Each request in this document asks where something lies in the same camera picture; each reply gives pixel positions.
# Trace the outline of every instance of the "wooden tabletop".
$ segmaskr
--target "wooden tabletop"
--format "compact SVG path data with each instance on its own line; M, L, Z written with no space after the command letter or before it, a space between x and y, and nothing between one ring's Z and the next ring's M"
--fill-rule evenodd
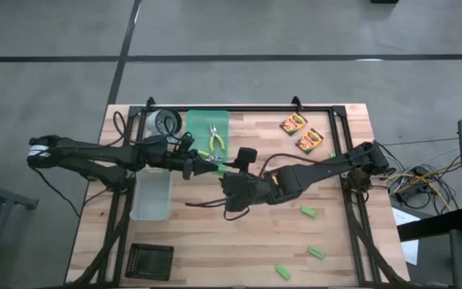
M344 105L354 146L372 141L374 133L366 105ZM102 145L118 138L111 122L114 111L120 111L126 117L128 106L108 107L100 138ZM258 151L257 161L251 165L250 171L258 173L263 161L273 153L292 153L323 160L334 152L327 113L303 113L309 121L303 130L313 128L324 136L324 141L309 156L294 145L303 134L302 131L288 136L279 128L279 124L288 115L288 112L231 112L229 159L232 160L237 155L240 147L255 148ZM346 151L341 127L338 121L342 150ZM297 162L280 157L271 161L269 168ZM174 246L170 281L127 279L123 270L121 286L357 285L338 177L313 184L299 199L277 206L251 206L250 213L235 222L224 220L222 208L202 209L184 205L187 201L222 198L222 188L214 175L204 174L185 181L179 172L174 172L172 177L170 219L162 222L131 220L124 256L125 266L128 249L134 242ZM91 183L87 197L102 189L102 184ZM110 203L111 193L104 193L83 208L67 281L80 276L103 245ZM301 214L301 206L314 208L318 216L313 219ZM375 245L395 271L401 277L409 279L387 191L372 189L367 209ZM308 246L317 247L326 257L323 260L313 257L307 253ZM115 256L116 246L109 260L108 279L111 279ZM362 256L366 274L370 276L365 250L362 250ZM275 271L275 266L279 263L291 273L290 281L285 281Z

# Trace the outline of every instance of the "green cutting mat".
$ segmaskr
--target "green cutting mat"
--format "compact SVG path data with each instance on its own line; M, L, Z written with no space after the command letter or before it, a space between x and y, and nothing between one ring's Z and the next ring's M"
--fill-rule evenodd
M218 139L213 141L212 153L209 151L209 138L212 136L209 125L213 124L217 128L217 134L224 141L225 150L223 151ZM191 149L199 149L228 161L229 149L229 112L228 111L205 111L189 110L186 114L186 131L191 132L195 138Z

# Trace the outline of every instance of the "gray floor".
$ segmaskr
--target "gray floor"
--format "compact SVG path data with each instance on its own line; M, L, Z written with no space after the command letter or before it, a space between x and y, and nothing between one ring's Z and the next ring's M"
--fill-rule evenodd
M132 3L0 1L0 56L118 55ZM462 53L462 1L144 0L130 49L130 55L426 53ZM36 211L13 212L0 250L0 287L62 283L77 219L26 167L27 141L50 133L96 141L115 69L116 63L0 63L0 186L41 200ZM367 103L380 142L430 140L456 136L462 61L128 63L117 103L149 96L165 104L286 103L291 96ZM457 146L450 140L390 150L413 165ZM430 164L447 165L458 154ZM61 169L46 175L79 209L86 182ZM446 181L462 206L460 171Z

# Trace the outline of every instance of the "yellow crayon box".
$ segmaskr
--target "yellow crayon box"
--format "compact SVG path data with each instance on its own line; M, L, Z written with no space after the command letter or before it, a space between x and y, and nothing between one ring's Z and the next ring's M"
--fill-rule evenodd
M297 140L295 145L297 145L304 153L309 154L313 151L317 145L320 145L324 137L320 135L316 130L310 129L308 132L305 132L302 137Z
M304 118L304 116L301 116L298 112L294 112L291 116L288 116L288 118L283 121L279 127L292 136L307 123L308 121Z

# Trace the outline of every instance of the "yellow cable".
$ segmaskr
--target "yellow cable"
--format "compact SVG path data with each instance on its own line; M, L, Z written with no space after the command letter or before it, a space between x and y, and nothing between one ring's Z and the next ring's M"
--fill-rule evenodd
M451 207L448 205L447 201L445 201L445 198L441 195L440 191L434 186L432 185L430 182L428 182L426 179L422 178L422 177L419 177L419 176L415 176L415 175L411 175L409 173L401 173L401 174L395 174L395 175L391 175L388 177L387 180L391 180L393 178L396 178L396 177L414 177L418 180L421 180L423 181L424 183L428 184L429 187L438 195L441 197L441 200L443 201L443 203L447 206L447 209L448 211L452 211Z
M437 169L435 170L434 172L430 172L430 173L426 173L422 176L422 178L427 178L427 177L430 177L430 176L434 176L435 174L437 173L441 173L442 171L446 170L446 169L456 169L459 167L459 165L461 165L460 162L456 162L455 164L452 164L451 166L447 166L447 167L444 167L444 168L441 168L441 169ZM405 191L406 189L409 189L411 188L414 184L416 183L416 181L411 181L410 182L410 185L406 185L400 189L397 189L395 192L393 193L401 193L403 191Z

